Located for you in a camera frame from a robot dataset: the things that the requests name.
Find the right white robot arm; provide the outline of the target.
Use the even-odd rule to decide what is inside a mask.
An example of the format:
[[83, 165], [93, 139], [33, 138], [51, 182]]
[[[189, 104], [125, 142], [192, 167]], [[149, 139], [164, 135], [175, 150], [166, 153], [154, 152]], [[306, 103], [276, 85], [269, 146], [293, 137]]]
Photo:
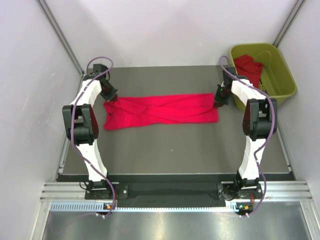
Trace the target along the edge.
[[233, 185], [222, 185], [220, 197], [227, 201], [247, 198], [261, 193], [260, 163], [271, 136], [277, 130], [278, 103], [245, 77], [236, 74], [235, 67], [222, 68], [223, 82], [217, 86], [213, 106], [229, 104], [232, 95], [244, 104], [242, 130], [245, 150], [242, 163], [236, 172]]

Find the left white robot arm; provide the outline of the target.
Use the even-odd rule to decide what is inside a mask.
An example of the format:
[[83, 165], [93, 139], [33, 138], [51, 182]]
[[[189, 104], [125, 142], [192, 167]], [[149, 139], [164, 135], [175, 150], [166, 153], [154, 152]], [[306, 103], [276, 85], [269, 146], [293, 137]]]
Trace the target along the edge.
[[99, 126], [93, 110], [98, 96], [108, 103], [118, 100], [118, 90], [109, 83], [109, 71], [101, 63], [94, 64], [92, 72], [84, 77], [76, 98], [62, 107], [66, 136], [88, 170], [88, 180], [83, 182], [87, 200], [115, 198], [115, 189], [98, 148]]

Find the bright pink t shirt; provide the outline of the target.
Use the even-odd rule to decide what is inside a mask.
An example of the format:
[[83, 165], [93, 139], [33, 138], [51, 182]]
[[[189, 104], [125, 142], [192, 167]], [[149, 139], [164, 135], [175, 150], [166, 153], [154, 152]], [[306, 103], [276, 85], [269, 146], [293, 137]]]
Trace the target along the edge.
[[119, 97], [105, 102], [104, 129], [115, 131], [155, 124], [206, 124], [219, 121], [212, 93]]

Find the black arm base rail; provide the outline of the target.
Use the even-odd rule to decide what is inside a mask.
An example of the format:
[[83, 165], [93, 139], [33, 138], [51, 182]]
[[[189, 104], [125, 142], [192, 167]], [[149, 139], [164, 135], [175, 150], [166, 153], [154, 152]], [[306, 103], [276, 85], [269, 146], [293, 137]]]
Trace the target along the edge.
[[221, 207], [225, 201], [259, 199], [257, 180], [240, 180], [234, 174], [128, 174], [84, 182], [85, 199], [115, 199], [120, 208]]

